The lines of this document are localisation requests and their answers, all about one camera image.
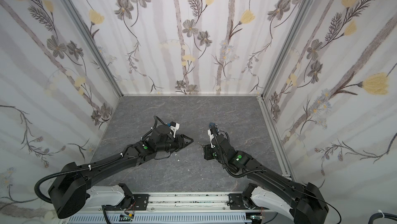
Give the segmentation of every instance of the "black mounting plate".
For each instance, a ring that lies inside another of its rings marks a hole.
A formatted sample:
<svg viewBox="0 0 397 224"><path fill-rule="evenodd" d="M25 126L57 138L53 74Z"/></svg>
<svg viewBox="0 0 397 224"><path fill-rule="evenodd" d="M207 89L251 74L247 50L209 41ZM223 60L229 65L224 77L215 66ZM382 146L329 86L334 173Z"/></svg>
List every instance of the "black mounting plate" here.
<svg viewBox="0 0 397 224"><path fill-rule="evenodd" d="M227 204L230 210L245 210L248 209L243 203L243 196L241 194L229 194L229 203Z"/></svg>
<svg viewBox="0 0 397 224"><path fill-rule="evenodd" d="M145 211L149 203L149 194L134 194L134 211ZM106 211L123 210L119 206L105 206Z"/></svg>

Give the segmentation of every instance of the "marble pattern surface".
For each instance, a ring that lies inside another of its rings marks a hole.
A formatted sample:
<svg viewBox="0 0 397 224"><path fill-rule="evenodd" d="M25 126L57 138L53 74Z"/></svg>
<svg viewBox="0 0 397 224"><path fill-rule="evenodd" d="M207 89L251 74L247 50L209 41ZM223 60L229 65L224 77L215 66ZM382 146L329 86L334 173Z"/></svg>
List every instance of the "marble pattern surface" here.
<svg viewBox="0 0 397 224"><path fill-rule="evenodd" d="M139 141L153 126L153 115L164 122L175 121L194 142L163 160L151 160L126 169L98 183L110 186L126 183L132 192L243 191L246 177L230 177L216 160L206 161L200 144L209 144L208 124L216 122L229 133L236 150L255 157L266 167L281 173L269 133L254 96L124 96L94 155L97 161ZM159 152L157 157L168 154Z"/></svg>

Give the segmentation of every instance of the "wallpapered wall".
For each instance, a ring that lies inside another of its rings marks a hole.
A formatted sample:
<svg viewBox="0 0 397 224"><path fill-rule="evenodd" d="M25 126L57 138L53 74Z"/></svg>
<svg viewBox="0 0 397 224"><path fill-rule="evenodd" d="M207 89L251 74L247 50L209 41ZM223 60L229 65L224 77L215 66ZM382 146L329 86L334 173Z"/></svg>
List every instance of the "wallpapered wall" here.
<svg viewBox="0 0 397 224"><path fill-rule="evenodd" d="M0 222L52 223L34 184L91 160L118 97L59 0L0 5Z"/></svg>
<svg viewBox="0 0 397 224"><path fill-rule="evenodd" d="M315 0L265 98L298 180L342 223L396 213L396 25L396 0Z"/></svg>
<svg viewBox="0 0 397 224"><path fill-rule="evenodd" d="M302 0L72 0L125 94L259 94Z"/></svg>

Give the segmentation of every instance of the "white cable tie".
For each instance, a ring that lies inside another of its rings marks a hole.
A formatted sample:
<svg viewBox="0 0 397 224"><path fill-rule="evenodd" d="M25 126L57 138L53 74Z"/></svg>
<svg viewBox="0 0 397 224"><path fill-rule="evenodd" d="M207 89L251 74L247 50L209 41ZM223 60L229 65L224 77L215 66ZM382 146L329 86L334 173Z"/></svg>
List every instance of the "white cable tie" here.
<svg viewBox="0 0 397 224"><path fill-rule="evenodd" d="M383 215L382 218L385 218L385 214L382 212L382 210L379 209L378 212L382 213L382 215Z"/></svg>

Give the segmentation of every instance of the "metal corner post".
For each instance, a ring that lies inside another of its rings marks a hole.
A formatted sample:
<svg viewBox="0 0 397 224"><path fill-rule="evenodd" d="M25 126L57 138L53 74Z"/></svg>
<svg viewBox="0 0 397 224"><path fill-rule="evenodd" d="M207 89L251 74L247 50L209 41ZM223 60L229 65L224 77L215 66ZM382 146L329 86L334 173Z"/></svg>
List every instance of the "metal corner post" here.
<svg viewBox="0 0 397 224"><path fill-rule="evenodd" d="M110 84L112 85L113 89L117 93L119 97L123 96L120 87L118 86L117 82L114 80L112 73L110 72L108 66L104 58L102 57L101 53L99 52L97 46L95 45L95 41L88 33L88 30L85 27L84 21L80 17L76 7L73 5L72 0L61 0L63 6L66 8L69 16L71 17L73 23L76 25L77 30L82 35L84 41L86 42L87 46L89 47L90 51L93 53L94 57L96 58L99 67L101 67L102 71L106 75L107 79L109 80Z"/></svg>
<svg viewBox="0 0 397 224"><path fill-rule="evenodd" d="M305 15L308 13L313 1L314 0L302 0L302 6L298 9L298 13L295 17L294 22L292 23L291 29L288 32L287 38L284 41L281 51L277 57L274 67L270 73L270 76L265 83L265 87L262 92L262 99L264 99L264 97L269 92L271 86L273 85L274 80L277 76L277 73L279 72L282 63L284 62L284 60L288 54L288 51L292 45L292 42L294 41L295 36L297 35L297 33L305 19Z"/></svg>

